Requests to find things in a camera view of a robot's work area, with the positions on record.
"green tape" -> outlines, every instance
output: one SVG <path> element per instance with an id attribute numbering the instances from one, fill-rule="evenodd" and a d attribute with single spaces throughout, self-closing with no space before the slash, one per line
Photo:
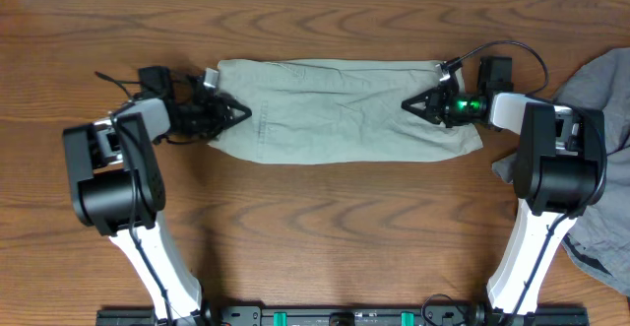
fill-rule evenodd
<path id="1" fill-rule="evenodd" d="M 402 326 L 413 326 L 413 313 L 412 312 L 402 312 L 401 313 L 401 324 L 402 324 Z"/>
<path id="2" fill-rule="evenodd" d="M 274 326 L 286 326 L 286 312 L 274 313 Z"/>

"wood grain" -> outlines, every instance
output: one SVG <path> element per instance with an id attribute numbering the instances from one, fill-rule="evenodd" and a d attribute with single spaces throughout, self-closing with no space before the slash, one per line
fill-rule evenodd
<path id="1" fill-rule="evenodd" d="M 513 38 L 545 59 L 551 93 L 630 45 L 630 0 L 4 0 L 0 11 L 0 323 L 89 325 L 150 300 L 122 254 L 71 208 L 63 128 L 123 96 L 98 70 L 134 79 L 221 59 L 448 59 Z M 536 61 L 510 47 L 518 91 Z M 466 66 L 473 88 L 474 61 Z M 514 223 L 515 196 L 490 172 L 514 150 L 441 163 L 316 166 L 242 162 L 205 146 L 156 147 L 165 213 L 208 297 L 288 304 L 410 304 L 483 296 Z M 558 251 L 541 302 L 581 303 L 593 325 L 627 325 L 625 297 Z"/>

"robotic arm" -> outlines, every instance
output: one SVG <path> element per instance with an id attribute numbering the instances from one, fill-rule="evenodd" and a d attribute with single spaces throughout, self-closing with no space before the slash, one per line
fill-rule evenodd
<path id="1" fill-rule="evenodd" d="M 488 303 L 426 302 L 421 309 L 351 310 L 234 306 L 211 313 L 166 228 L 164 187 L 152 143 L 169 140 L 171 134 L 210 139 L 251 111 L 216 92 L 218 76 L 211 69 L 203 79 L 188 79 L 192 103 L 177 103 L 168 70 L 153 67 L 139 71 L 142 90 L 121 109 L 109 118 L 66 129 L 63 135 L 77 217 L 109 236 L 127 255 L 155 307 L 100 311 L 96 325 L 210 325 L 217 319 L 230 326 L 517 326 L 536 320 L 538 324 L 544 320 L 544 325 L 588 325 L 584 309 L 536 308 L 536 300 L 562 237 L 602 193 L 603 117 L 600 111 L 511 93 L 511 74 L 503 72 L 497 78 L 497 66 L 504 71 L 509 64 L 511 71 L 511 60 L 506 59 L 482 60 L 484 92 L 456 94 L 457 84 L 451 83 L 456 77 L 443 76 L 438 88 L 420 95 L 426 107 L 410 110 L 435 124 L 476 121 L 521 135 L 514 175 L 519 213 L 503 259 L 487 285 Z M 454 71 L 442 69 L 443 74 Z M 409 110 L 418 98 L 403 103 L 403 108 Z M 447 108 L 453 105 L 457 110 Z M 243 114 L 235 116 L 237 110 Z M 122 168 L 102 170 L 120 163 Z"/>

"gray cloth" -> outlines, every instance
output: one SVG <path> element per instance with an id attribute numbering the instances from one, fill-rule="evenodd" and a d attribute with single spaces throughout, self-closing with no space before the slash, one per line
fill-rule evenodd
<path id="1" fill-rule="evenodd" d="M 219 90 L 252 109 L 209 144 L 256 163 L 435 162 L 482 147 L 401 109 L 438 83 L 437 61 L 219 63 Z"/>
<path id="2" fill-rule="evenodd" d="M 578 71 L 558 91 L 557 102 L 602 109 L 608 153 L 606 185 L 563 245 L 583 271 L 630 295 L 630 48 L 609 51 Z M 512 181 L 515 155 L 492 165 Z"/>

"wooden tabletop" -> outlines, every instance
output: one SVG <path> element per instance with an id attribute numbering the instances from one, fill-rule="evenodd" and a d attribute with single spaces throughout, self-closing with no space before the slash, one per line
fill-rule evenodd
<path id="1" fill-rule="evenodd" d="M 630 0 L 3 0 L 0 9 L 0 323 L 90 325 L 103 306 L 150 305 L 122 253 L 76 219 L 63 128 L 103 117 L 135 79 L 221 59 L 449 59 L 513 38 L 546 61 L 550 96 L 580 66 L 630 45 Z M 519 92 L 542 76 L 510 46 Z M 465 65 L 474 88 L 477 64 Z M 518 138 L 441 163 L 261 165 L 204 145 L 156 147 L 165 214 L 215 302 L 413 304 L 481 298 L 515 219 L 490 171 Z M 561 248 L 541 303 L 583 304 L 628 325 L 626 298 Z"/>

